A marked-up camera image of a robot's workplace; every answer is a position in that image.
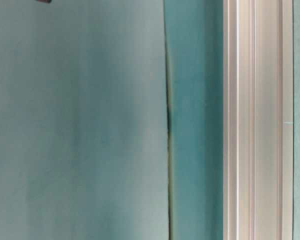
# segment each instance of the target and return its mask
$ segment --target white frame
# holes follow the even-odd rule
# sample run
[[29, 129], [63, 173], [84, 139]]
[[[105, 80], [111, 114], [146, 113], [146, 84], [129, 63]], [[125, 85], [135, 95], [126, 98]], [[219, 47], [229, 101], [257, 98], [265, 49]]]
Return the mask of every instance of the white frame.
[[224, 0], [224, 240], [292, 240], [293, 1]]

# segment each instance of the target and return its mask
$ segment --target teal wall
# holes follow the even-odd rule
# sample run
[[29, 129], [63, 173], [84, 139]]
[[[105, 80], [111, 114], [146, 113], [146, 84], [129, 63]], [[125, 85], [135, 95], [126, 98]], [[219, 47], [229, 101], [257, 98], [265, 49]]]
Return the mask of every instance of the teal wall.
[[165, 0], [173, 240], [223, 239], [223, 1]]
[[0, 240], [167, 240], [161, 0], [0, 0]]

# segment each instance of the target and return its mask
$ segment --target dark object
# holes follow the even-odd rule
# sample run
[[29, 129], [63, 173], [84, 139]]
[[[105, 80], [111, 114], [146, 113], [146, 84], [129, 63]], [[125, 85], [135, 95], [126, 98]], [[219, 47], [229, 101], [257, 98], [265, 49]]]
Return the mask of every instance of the dark object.
[[52, 0], [37, 0], [38, 2], [49, 4], [52, 2]]

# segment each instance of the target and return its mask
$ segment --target aluminum frame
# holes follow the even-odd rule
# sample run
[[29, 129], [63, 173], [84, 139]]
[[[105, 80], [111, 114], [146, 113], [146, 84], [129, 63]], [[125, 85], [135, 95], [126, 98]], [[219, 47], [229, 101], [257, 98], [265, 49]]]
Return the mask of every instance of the aluminum frame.
[[292, 240], [293, 1], [223, 4], [224, 240]]

